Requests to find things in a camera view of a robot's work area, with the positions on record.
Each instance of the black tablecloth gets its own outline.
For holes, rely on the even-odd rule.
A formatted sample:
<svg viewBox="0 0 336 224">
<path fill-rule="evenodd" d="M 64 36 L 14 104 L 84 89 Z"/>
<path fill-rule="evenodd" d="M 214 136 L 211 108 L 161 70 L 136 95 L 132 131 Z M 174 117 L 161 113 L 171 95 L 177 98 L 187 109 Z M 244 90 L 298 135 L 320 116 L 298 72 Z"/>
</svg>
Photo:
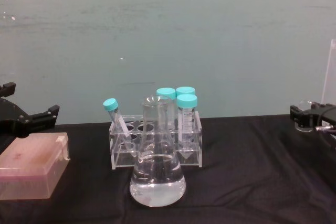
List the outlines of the black tablecloth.
<svg viewBox="0 0 336 224">
<path fill-rule="evenodd" d="M 186 193 L 163 208 L 131 198 L 131 168 L 111 169 L 108 123 L 57 126 L 68 133 L 71 161 L 53 195 L 0 201 L 0 223 L 335 222 L 335 192 L 285 147 L 310 138 L 288 115 L 202 119 L 202 126 L 204 167 L 183 167 Z"/>
</svg>

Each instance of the transparent rack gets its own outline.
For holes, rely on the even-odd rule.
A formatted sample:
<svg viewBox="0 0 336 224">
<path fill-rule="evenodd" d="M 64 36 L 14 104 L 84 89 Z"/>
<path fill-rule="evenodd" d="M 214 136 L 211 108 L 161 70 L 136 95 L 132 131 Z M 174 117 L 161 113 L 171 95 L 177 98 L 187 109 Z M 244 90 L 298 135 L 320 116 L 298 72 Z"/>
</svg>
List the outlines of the transparent rack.
<svg viewBox="0 0 336 224">
<path fill-rule="evenodd" d="M 114 127 L 113 123 L 111 124 L 109 129 L 109 136 L 112 169 L 116 169 L 117 167 L 134 166 L 134 163 L 138 158 L 140 140 L 143 130 L 143 116 L 125 115 L 123 118 L 131 134 L 132 140 L 131 142 L 126 142 L 125 134 L 123 132 L 117 132 L 117 127 Z M 187 151 L 182 150 L 179 147 L 179 130 L 177 129 L 177 120 L 175 120 L 175 129 L 171 131 L 171 136 L 175 145 L 175 150 L 180 160 L 180 164 L 202 167 L 202 126 L 199 113 L 197 111 L 195 112 L 195 130 L 192 132 L 180 132 L 180 136 L 181 134 L 194 135 L 193 144 L 187 149 Z"/>
</svg>

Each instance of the erlenmeyer flask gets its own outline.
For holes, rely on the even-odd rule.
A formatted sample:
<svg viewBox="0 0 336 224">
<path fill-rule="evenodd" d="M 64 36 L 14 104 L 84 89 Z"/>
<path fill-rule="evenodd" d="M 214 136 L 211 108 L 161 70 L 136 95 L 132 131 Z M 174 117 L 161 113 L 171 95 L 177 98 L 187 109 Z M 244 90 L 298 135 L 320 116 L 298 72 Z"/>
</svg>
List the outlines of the erlenmeyer flask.
<svg viewBox="0 0 336 224">
<path fill-rule="evenodd" d="M 167 109 L 172 100 L 152 95 L 143 102 L 144 127 L 130 192 L 146 206 L 162 207 L 179 200 L 185 192 L 181 170 L 167 124 Z"/>
</svg>

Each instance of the gray wall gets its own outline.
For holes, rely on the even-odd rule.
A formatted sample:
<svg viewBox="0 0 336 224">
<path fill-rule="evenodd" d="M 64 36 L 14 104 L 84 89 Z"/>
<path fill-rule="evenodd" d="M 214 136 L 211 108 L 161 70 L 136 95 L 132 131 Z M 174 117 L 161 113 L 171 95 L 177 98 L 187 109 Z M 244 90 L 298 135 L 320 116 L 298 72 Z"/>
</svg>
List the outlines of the gray wall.
<svg viewBox="0 0 336 224">
<path fill-rule="evenodd" d="M 336 37 L 336 0 L 0 0 L 0 14 L 0 84 L 28 113 L 59 104 L 58 123 L 108 121 L 109 97 L 139 114 L 184 85 L 202 117 L 288 113 L 320 101 Z"/>
</svg>

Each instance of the blue cap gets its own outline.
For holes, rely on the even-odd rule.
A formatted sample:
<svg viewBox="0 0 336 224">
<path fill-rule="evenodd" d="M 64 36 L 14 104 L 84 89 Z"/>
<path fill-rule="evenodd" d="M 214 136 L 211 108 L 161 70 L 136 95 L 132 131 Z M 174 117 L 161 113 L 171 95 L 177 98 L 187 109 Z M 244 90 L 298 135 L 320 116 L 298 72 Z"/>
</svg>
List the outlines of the blue cap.
<svg viewBox="0 0 336 224">
<path fill-rule="evenodd" d="M 157 89 L 156 94 L 158 95 L 164 95 L 166 97 L 169 97 L 172 100 L 176 99 L 176 91 L 172 88 L 160 88 Z"/>
<path fill-rule="evenodd" d="M 176 96 L 180 94 L 196 94 L 196 91 L 193 87 L 179 87 L 176 89 Z"/>
<path fill-rule="evenodd" d="M 197 107 L 197 96 L 194 94 L 180 94 L 177 97 L 177 106 L 180 108 L 194 108 Z"/>
<path fill-rule="evenodd" d="M 103 106 L 106 111 L 111 111 L 111 110 L 115 110 L 118 107 L 118 103 L 116 99 L 110 98 L 104 101 Z"/>
</svg>

